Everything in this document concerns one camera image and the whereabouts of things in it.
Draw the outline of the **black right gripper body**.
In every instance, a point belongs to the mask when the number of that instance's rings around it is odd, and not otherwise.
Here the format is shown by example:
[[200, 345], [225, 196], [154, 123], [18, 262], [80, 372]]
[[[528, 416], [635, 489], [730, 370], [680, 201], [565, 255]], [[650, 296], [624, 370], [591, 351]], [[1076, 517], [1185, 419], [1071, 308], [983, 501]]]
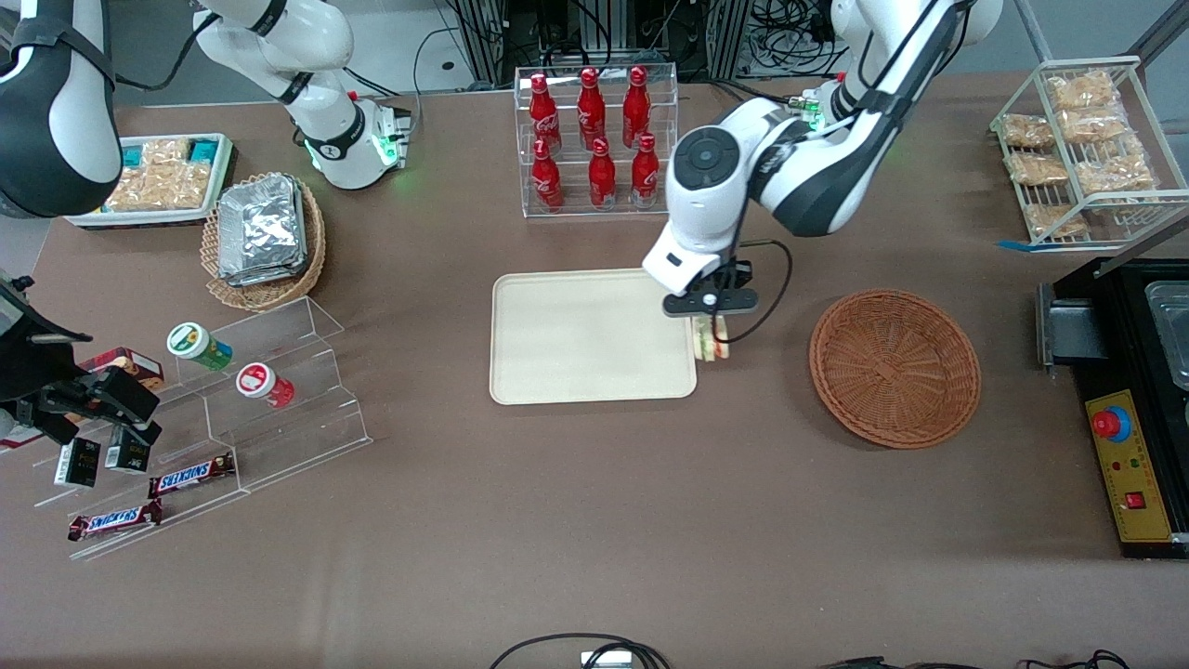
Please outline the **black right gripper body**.
[[1, 326], [1, 436], [21, 427], [34, 428], [30, 416], [21, 418], [23, 403], [34, 408], [42, 391], [82, 375], [75, 364], [76, 343], [89, 343], [92, 334], [73, 332], [42, 316], [26, 296], [33, 288], [30, 276], [4, 274], [4, 326]]

